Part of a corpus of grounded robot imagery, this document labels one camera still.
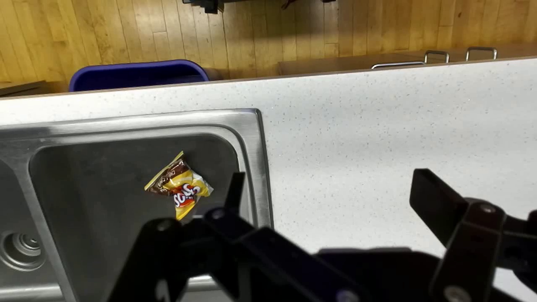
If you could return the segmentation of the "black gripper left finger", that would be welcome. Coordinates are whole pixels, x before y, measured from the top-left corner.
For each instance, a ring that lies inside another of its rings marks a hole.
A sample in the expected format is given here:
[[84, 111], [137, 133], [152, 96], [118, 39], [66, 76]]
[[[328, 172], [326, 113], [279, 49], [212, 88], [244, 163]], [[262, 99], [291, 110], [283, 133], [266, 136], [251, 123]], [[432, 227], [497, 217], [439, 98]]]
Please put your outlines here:
[[246, 177], [232, 177], [225, 203], [180, 224], [148, 222], [108, 302], [180, 302], [189, 281], [209, 276], [234, 302], [370, 302], [368, 291], [269, 227], [239, 215]]

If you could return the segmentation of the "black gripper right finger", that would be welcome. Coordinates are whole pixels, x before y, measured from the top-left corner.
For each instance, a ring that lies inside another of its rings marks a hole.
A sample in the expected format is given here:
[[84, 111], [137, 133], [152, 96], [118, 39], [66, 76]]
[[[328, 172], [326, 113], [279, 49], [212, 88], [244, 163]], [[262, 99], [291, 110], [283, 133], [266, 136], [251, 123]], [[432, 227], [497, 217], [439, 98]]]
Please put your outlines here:
[[445, 247], [430, 284], [437, 302], [519, 302], [494, 287], [499, 269], [537, 292], [537, 212], [526, 220], [465, 198], [429, 168], [413, 172], [410, 207]]

